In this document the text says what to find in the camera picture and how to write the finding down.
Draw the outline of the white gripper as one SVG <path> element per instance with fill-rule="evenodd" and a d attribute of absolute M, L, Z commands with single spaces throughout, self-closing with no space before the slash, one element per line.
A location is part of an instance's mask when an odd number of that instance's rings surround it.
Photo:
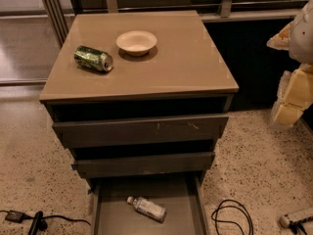
<path fill-rule="evenodd" d="M 274 124 L 292 127 L 313 104 L 313 0 L 309 0 L 293 22 L 271 37 L 266 45 L 276 50 L 289 50 L 291 58 L 303 63 L 293 72 L 284 71 L 271 112 Z"/>

